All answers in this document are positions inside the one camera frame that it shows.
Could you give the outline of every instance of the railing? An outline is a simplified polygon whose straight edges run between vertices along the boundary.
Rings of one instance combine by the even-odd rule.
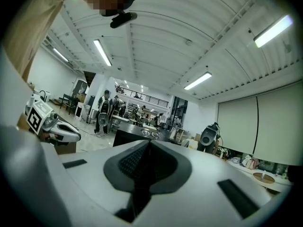
[[[152,96],[148,96],[143,93],[132,91],[132,90],[129,90],[129,89],[123,88],[123,87],[117,87],[117,86],[115,86],[115,87],[116,87],[116,92],[122,93],[127,96],[132,96],[137,99],[141,99],[145,102],[157,104],[157,105],[164,106],[164,107],[167,107],[167,105],[169,104],[167,101],[164,101],[164,100],[152,97]]]

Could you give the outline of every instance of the cardboard box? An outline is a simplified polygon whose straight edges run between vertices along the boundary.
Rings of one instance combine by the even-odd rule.
[[[84,103],[85,95],[77,94],[77,98],[80,100],[80,103]]]

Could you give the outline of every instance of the floor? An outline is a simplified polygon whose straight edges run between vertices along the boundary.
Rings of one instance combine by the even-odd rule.
[[[94,151],[113,147],[116,136],[115,132],[109,132],[107,136],[104,136],[101,128],[99,135],[95,135],[95,123],[87,124],[83,120],[79,121],[74,118],[75,115],[73,110],[71,111],[71,114],[68,115],[68,110],[63,109],[63,107],[60,109],[60,106],[51,102],[48,102],[47,104],[51,106],[63,119],[79,130],[81,140],[77,142],[76,152]]]

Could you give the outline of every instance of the ceiling light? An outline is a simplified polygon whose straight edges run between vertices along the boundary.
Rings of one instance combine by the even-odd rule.
[[[199,79],[197,79],[196,81],[194,81],[193,83],[189,84],[187,87],[185,87],[185,90],[190,90],[191,88],[197,86],[198,84],[200,84],[201,82],[205,81],[206,79],[209,79],[212,77],[212,74],[210,74],[209,72],[205,73],[202,77],[200,77]]]
[[[260,48],[261,46],[265,45],[268,41],[275,38],[279,33],[283,32],[292,24],[293,24],[293,20],[289,15],[286,15],[281,20],[279,20],[269,28],[262,31],[259,35],[257,35],[254,38],[254,42],[256,43],[257,47]]]
[[[96,46],[96,48],[98,49],[98,51],[100,52],[103,60],[105,61],[107,66],[112,66],[112,63],[109,61],[109,58],[107,57],[107,55],[105,54],[105,51],[101,45],[101,42],[99,40],[94,40],[94,44]]]
[[[66,59],[59,51],[57,51],[57,49],[53,49],[58,55],[60,55],[65,61],[68,62],[68,59]]]

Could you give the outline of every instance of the window shade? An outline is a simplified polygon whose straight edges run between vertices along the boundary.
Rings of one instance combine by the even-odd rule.
[[[300,165],[303,155],[302,83],[258,96],[259,128],[254,157]]]
[[[223,147],[252,154],[257,122],[256,97],[219,104],[218,123]]]

